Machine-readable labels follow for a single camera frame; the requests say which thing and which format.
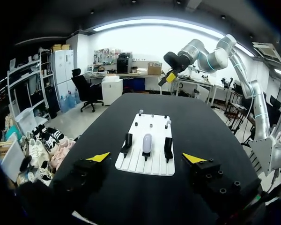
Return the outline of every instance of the black table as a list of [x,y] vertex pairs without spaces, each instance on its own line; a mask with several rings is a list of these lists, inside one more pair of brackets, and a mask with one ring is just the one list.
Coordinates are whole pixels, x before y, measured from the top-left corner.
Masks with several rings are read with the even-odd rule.
[[[175,174],[171,177],[128,173],[114,166],[140,109],[172,120]],[[53,180],[65,176],[74,161],[105,152],[111,152],[112,165],[103,187],[77,210],[100,225],[214,224],[216,214],[190,189],[182,152],[221,162],[224,173],[243,187],[257,177],[225,123],[204,102],[186,97],[124,94],[83,133]]]

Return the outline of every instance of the white board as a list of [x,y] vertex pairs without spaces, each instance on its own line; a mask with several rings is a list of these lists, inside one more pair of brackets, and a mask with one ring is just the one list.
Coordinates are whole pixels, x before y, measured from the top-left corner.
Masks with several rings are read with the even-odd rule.
[[[174,162],[174,149],[173,143],[171,151],[173,159],[166,162],[164,156],[164,142],[166,137],[172,137],[171,125],[165,129],[167,121],[170,120],[169,116],[154,115],[151,114],[139,114],[135,115],[132,125],[129,130],[129,134],[132,134],[132,146],[124,158],[124,154],[119,152],[118,159],[115,167],[118,170],[131,173],[141,173],[146,175],[158,175],[158,176],[172,176],[175,173]],[[152,146],[150,156],[145,161],[145,157],[142,156],[142,143],[145,134],[152,135]]]

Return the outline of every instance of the yellow triangle marker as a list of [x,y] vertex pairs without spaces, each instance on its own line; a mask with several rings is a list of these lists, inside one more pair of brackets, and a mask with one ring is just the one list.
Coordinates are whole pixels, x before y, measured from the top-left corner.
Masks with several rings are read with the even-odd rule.
[[86,160],[93,160],[95,162],[101,163],[109,154],[110,154],[110,152],[107,152],[107,153],[104,153],[102,155],[96,155],[92,158],[87,158]]
[[188,155],[186,153],[183,153],[182,154],[184,155],[184,157],[189,160],[191,163],[198,163],[198,162],[204,162],[206,161],[205,159],[202,159],[202,158],[198,158],[198,157],[195,157],[195,156],[191,156],[191,155]]

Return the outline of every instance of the office chair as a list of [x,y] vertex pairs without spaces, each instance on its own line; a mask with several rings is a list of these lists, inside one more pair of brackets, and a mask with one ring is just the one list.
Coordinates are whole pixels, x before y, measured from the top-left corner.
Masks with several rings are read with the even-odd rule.
[[79,76],[80,75],[80,73],[81,73],[81,69],[73,69],[72,70],[72,75],[73,75],[73,77],[76,77],[76,76]]
[[80,109],[80,112],[82,112],[83,108],[85,108],[88,105],[91,105],[93,107],[93,112],[95,111],[93,103],[104,103],[102,101],[98,101],[95,96],[95,90],[93,87],[89,86],[89,83],[86,81],[85,77],[83,75],[75,76],[71,78],[73,83],[75,84],[79,99],[85,103],[83,103],[83,107]]

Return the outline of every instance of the white refrigerator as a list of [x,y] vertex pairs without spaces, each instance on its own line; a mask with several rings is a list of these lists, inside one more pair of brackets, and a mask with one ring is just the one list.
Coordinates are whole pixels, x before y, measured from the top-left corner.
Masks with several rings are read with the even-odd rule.
[[76,87],[71,79],[71,77],[73,77],[72,70],[74,69],[74,51],[55,51],[52,54],[52,66],[59,99],[61,96],[65,98],[68,91],[75,93]]

